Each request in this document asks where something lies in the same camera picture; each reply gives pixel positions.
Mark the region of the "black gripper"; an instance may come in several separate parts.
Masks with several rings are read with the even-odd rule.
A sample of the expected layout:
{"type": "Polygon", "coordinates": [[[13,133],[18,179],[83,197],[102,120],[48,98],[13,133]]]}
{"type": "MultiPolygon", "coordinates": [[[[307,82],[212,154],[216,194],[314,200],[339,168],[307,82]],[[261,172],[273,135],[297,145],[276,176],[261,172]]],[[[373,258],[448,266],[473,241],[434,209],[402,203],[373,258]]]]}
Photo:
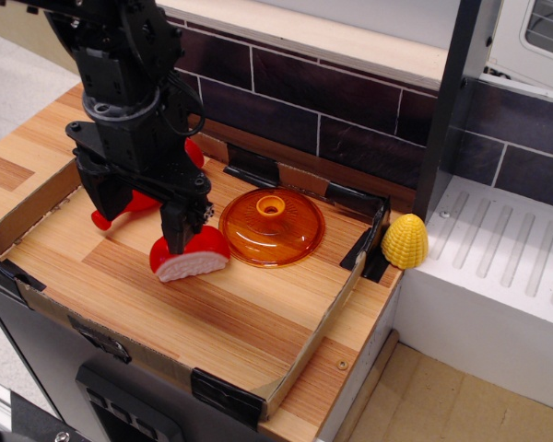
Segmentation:
{"type": "Polygon", "coordinates": [[[210,180],[184,151],[190,124],[148,122],[134,131],[94,122],[71,122],[81,182],[97,211],[114,220],[133,200],[133,190],[161,204],[162,234],[170,254],[183,254],[212,215],[210,180]]]}

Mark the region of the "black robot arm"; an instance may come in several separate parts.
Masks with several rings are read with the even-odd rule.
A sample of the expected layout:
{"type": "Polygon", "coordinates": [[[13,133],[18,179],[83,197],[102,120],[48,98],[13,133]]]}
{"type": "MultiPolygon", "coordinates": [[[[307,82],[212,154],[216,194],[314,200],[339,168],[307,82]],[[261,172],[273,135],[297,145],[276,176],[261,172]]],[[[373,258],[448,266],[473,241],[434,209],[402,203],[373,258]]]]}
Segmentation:
{"type": "Polygon", "coordinates": [[[175,65],[183,55],[181,29],[153,1],[28,1],[45,13],[73,57],[84,92],[86,122],[66,134],[81,182],[96,209],[116,218],[134,192],[160,202],[162,234],[181,254],[212,215],[211,183],[185,151],[202,130],[201,99],[175,65]]]}

